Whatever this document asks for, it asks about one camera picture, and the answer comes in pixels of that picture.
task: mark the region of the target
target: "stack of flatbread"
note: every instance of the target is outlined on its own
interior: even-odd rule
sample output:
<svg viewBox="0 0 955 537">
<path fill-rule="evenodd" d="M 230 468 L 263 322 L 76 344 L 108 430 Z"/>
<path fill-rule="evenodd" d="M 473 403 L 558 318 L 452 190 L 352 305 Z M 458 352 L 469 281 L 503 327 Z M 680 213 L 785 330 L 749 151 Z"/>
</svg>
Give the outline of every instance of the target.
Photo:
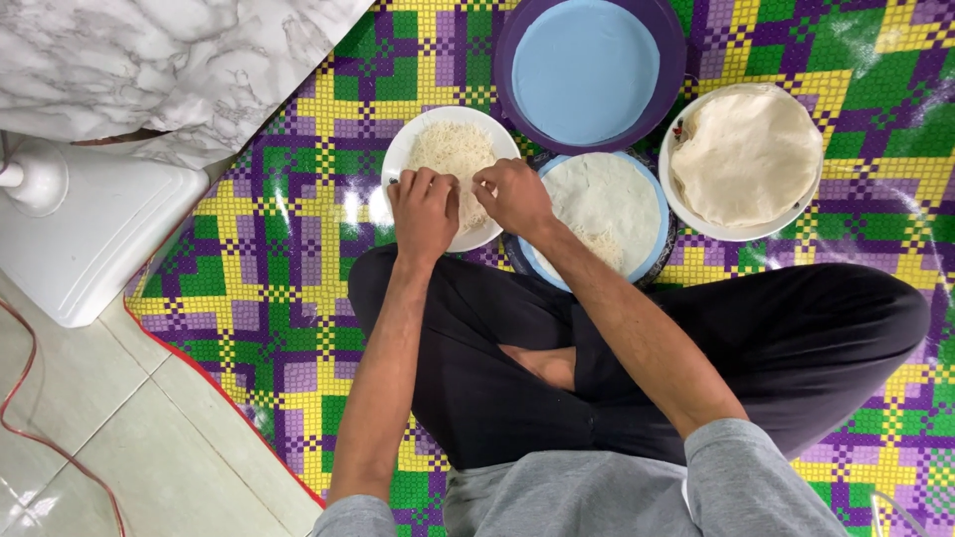
<svg viewBox="0 0 955 537">
<path fill-rule="evenodd" d="M 766 224 L 792 209 L 822 165 L 822 135 L 806 109 L 774 84 L 703 98 L 670 157 L 687 207 L 723 227 Z"/>
</svg>

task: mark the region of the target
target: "sleeve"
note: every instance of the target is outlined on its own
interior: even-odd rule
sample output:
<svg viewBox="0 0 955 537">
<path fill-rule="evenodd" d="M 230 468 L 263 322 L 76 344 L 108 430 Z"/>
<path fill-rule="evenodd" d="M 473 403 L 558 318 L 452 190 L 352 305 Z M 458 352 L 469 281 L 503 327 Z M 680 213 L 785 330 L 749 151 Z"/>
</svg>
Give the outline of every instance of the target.
<svg viewBox="0 0 955 537">
<path fill-rule="evenodd" d="M 319 515 L 309 537 L 396 537 L 394 517 L 380 498 L 358 494 Z"/>
<path fill-rule="evenodd" d="M 694 431 L 684 448 L 690 512 L 705 537 L 845 537 L 757 425 L 720 419 Z"/>
</svg>

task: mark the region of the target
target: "red mat edge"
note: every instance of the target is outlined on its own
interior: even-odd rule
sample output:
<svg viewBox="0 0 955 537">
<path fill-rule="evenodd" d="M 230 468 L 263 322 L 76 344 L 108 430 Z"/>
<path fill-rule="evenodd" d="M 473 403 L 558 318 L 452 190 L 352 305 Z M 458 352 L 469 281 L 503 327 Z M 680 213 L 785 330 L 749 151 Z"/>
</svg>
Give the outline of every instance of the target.
<svg viewBox="0 0 955 537">
<path fill-rule="evenodd" d="M 248 428 L 251 429 L 251 430 L 255 433 L 256 437 L 258 437 L 259 440 L 262 442 L 262 444 L 264 444 L 265 447 L 268 449 L 268 452 L 271 453 L 272 456 L 275 457 L 276 461 L 278 461 L 278 462 L 282 465 L 282 467 L 288 472 L 288 475 L 290 475 L 299 485 L 301 485 L 302 488 L 304 488 L 305 491 L 308 493 L 309 497 L 311 497 L 312 500 L 314 500 L 319 506 L 322 507 L 323 510 L 325 510 L 325 509 L 326 509 L 325 500 L 324 500 L 321 496 L 319 496 L 318 494 L 316 494 L 314 490 L 312 490 L 311 488 L 309 488 L 308 485 L 306 485 L 305 482 L 302 481 L 302 478 L 300 478 L 300 477 L 298 476 L 298 474 L 296 474 L 295 472 L 293 472 L 292 469 L 288 467 L 288 465 L 286 464 L 286 462 L 283 461 L 281 457 L 279 457 L 279 454 L 276 453 L 275 450 L 272 449 L 272 446 L 268 444 L 268 440 L 266 440 L 265 437 L 262 436 L 262 433 L 259 432 L 259 429 L 256 429 L 256 428 L 255 428 L 255 425 L 253 425 L 252 422 L 248 420 L 248 418 L 245 416 L 245 412 L 243 412 L 242 409 L 239 408 L 239 405 L 237 405 L 237 404 L 235 403 L 235 401 L 232 400 L 232 397 L 230 397 L 229 394 L 227 394 L 227 393 L 225 392 L 225 390 L 223 389 L 222 385 L 219 384 L 219 382 L 217 382 L 216 379 L 213 378 L 212 375 L 209 374 L 209 372 L 207 372 L 205 369 L 203 369 L 202 366 L 199 365 L 199 362 L 197 362 L 196 360 L 192 359 L 192 357 L 190 357 L 189 354 L 186 354 L 186 353 L 184 353 L 182 350 L 180 350 L 180 349 L 178 349 L 178 348 L 176 348 L 176 347 L 173 347 L 172 345 L 169 345 L 169 344 L 166 343 L 165 341 L 163 341 L 163 340 L 159 339 L 158 337 L 156 337 L 155 334 L 153 334 L 153 333 L 149 332 L 148 330 L 146 330 L 145 328 L 143 328 L 142 323 L 139 322 L 139 319 L 138 319 L 135 315 L 133 315 L 133 313 L 129 310 L 129 307 L 126 305 L 126 298 L 127 298 L 127 297 L 126 297 L 126 294 L 123 293 L 123 295 L 122 295 L 122 307 L 123 307 L 124 310 L 126 310 L 126 314 L 128 314 L 130 317 L 133 318 L 133 322 L 136 323 L 136 326 L 138 326 L 139 329 L 142 330 L 143 333 L 145 333 L 145 334 L 148 335 L 150 338 L 152 338 L 153 341 L 156 341 L 157 343 L 159 343 L 160 346 L 161 346 L 163 349 L 169 351 L 170 353 L 172 353 L 172 355 L 177 356 L 179 359 L 181 359 L 183 362 L 185 362 L 186 365 L 188 365 L 188 366 L 191 367 L 192 369 L 196 370 L 196 371 L 202 376 L 202 378 L 205 379 L 206 382 L 208 382 L 209 384 L 211 384 L 212 387 L 215 388 L 215 390 L 216 390 L 217 392 L 219 392 L 219 395 L 221 395 L 221 396 L 229 403 L 229 405 L 232 407 L 232 409 L 235 410 L 236 413 L 237 413 L 240 417 L 242 417 L 242 419 L 243 419 L 243 421 L 245 422 L 245 424 L 248 425 Z"/>
</svg>

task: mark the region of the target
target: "colorful mat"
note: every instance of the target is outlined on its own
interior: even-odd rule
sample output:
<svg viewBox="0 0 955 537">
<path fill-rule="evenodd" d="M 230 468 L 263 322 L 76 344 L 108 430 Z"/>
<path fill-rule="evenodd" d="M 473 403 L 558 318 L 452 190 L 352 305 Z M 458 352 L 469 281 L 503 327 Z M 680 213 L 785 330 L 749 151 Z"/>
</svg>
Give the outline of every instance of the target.
<svg viewBox="0 0 955 537">
<path fill-rule="evenodd" d="M 852 535 L 874 534 L 869 492 L 878 489 L 933 537 L 952 537 L 955 3 L 672 3 L 690 63 L 670 117 L 712 89 L 775 82 L 810 111 L 826 162 L 817 199 L 772 238 L 737 245 L 681 228 L 659 285 L 841 261 L 919 289 L 932 310 L 925 343 L 794 467 Z M 405 121 L 439 105 L 471 106 L 511 127 L 500 116 L 491 61 L 513 7 L 381 0 L 129 285 L 127 305 L 143 328 L 208 372 L 317 494 L 329 486 L 364 342 L 346 296 L 349 269 L 393 239 L 369 206 L 385 150 Z M 652 155 L 664 134 L 658 129 L 637 149 Z M 537 150 L 514 136 L 527 155 Z M 498 244 L 464 257 L 509 269 Z M 447 470 L 440 448 L 409 418 L 392 487 L 399 535 L 444 535 Z M 887 505 L 878 513 L 886 535 L 915 535 Z"/>
</svg>

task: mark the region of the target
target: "person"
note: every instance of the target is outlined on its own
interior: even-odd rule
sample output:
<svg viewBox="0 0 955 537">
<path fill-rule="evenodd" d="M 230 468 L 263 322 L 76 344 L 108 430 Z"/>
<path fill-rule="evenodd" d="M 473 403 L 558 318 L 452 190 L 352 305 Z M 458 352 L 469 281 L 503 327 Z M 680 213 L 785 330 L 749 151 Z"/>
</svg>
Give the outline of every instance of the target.
<svg viewBox="0 0 955 537">
<path fill-rule="evenodd" d="M 368 347 L 315 537 L 395 535 L 409 410 L 453 467 L 451 537 L 845 535 L 787 460 L 919 345 L 917 291 L 829 264 L 643 294 L 554 217 L 523 161 L 473 183 L 573 294 L 442 256 L 457 179 L 402 172 L 388 188 L 397 244 L 350 273 Z"/>
</svg>

